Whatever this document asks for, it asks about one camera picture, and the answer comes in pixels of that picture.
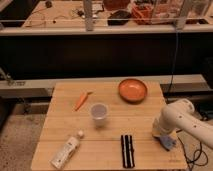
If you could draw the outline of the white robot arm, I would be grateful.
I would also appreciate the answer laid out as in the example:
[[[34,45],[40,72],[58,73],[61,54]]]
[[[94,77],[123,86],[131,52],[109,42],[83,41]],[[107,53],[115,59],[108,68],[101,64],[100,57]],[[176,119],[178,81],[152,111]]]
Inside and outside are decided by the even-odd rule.
[[[154,119],[152,135],[170,135],[175,128],[179,128],[213,150],[213,126],[193,117],[194,112],[195,107],[188,99],[166,104]]]

